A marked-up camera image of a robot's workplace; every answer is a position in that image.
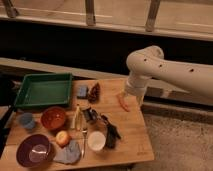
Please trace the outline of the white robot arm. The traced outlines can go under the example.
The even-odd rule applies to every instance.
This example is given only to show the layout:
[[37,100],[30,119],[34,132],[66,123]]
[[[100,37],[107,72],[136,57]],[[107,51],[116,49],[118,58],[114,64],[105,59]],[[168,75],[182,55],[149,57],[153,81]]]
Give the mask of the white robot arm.
[[154,77],[186,91],[213,100],[213,66],[164,59],[159,46],[130,53],[126,60],[130,71],[124,92],[143,101],[148,81]]

